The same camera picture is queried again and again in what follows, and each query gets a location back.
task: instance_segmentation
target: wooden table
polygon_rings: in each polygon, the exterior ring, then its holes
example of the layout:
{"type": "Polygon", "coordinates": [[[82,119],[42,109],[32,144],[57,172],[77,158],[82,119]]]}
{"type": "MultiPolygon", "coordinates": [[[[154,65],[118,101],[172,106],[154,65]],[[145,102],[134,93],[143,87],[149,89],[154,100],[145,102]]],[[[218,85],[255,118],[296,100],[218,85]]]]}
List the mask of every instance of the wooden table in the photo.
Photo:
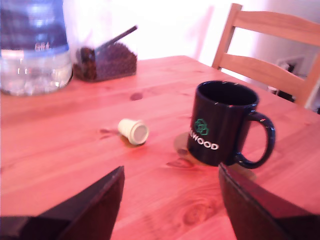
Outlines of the wooden table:
{"type": "MultiPolygon", "coordinates": [[[[112,240],[235,239],[218,168],[180,158],[173,144],[190,125],[196,86],[239,82],[186,56],[144,60],[136,76],[100,83],[77,79],[48,95],[1,95],[1,214],[38,215],[117,166],[123,199],[112,240]],[[147,142],[133,147],[117,133],[122,118],[142,119],[147,142]]],[[[320,116],[249,85],[258,110],[276,128],[271,158],[254,169],[270,192],[320,214],[320,116]]],[[[244,147],[258,159],[265,132],[252,124],[244,147]]]]}

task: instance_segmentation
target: dark foreground object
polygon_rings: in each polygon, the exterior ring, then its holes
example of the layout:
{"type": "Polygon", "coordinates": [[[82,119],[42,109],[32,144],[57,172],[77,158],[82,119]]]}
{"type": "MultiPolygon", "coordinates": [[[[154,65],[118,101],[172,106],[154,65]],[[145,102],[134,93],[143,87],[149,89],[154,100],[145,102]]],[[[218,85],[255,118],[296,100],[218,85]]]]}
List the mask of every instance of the dark foreground object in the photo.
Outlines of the dark foreground object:
{"type": "Polygon", "coordinates": [[[2,216],[0,240],[109,240],[124,182],[120,166],[39,216],[2,216]]]}
{"type": "Polygon", "coordinates": [[[219,165],[219,181],[238,240],[320,239],[320,216],[266,191],[224,164],[219,165]]]}

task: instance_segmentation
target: electrical outlet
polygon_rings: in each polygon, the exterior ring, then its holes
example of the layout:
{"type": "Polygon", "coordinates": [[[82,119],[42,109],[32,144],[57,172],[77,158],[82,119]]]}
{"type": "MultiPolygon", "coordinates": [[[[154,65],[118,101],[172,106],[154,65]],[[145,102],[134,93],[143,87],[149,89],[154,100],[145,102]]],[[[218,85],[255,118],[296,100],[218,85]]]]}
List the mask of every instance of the electrical outlet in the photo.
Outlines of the electrical outlet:
{"type": "Polygon", "coordinates": [[[275,64],[293,74],[299,74],[305,58],[304,55],[291,56],[278,59],[275,64]]]}

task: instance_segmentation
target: wood knot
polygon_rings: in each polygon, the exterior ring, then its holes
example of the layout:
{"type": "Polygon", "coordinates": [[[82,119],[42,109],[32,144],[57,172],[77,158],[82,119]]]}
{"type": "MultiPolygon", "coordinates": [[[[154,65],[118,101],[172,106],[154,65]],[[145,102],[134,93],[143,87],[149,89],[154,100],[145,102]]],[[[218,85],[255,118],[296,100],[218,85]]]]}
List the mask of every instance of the wood knot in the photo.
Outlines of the wood knot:
{"type": "Polygon", "coordinates": [[[99,131],[101,134],[108,134],[108,133],[110,133],[110,130],[108,130],[108,129],[100,129],[100,131],[99,131]]]}
{"type": "Polygon", "coordinates": [[[143,98],[143,94],[141,92],[135,92],[130,96],[131,101],[137,101],[143,98]]]}
{"type": "Polygon", "coordinates": [[[180,169],[191,169],[194,167],[194,164],[192,162],[189,162],[188,160],[183,158],[178,158],[175,161],[168,162],[166,165],[169,167],[180,168],[180,169]]]}
{"type": "Polygon", "coordinates": [[[191,226],[206,221],[216,213],[214,202],[202,202],[192,205],[183,216],[184,224],[191,226]]]}
{"type": "Polygon", "coordinates": [[[7,171],[8,169],[11,169],[12,167],[14,167],[15,164],[10,164],[10,165],[6,165],[6,166],[1,166],[0,167],[0,174],[3,174],[5,171],[7,171]]]}

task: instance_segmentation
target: blue label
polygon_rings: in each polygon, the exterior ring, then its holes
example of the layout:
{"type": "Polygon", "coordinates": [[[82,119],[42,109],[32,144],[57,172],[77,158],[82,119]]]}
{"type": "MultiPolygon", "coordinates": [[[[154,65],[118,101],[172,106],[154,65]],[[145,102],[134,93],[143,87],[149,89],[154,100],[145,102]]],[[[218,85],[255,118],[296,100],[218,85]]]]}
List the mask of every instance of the blue label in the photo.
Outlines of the blue label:
{"type": "Polygon", "coordinates": [[[1,0],[0,37],[3,58],[10,50],[24,58],[68,51],[63,0],[1,0]]]}

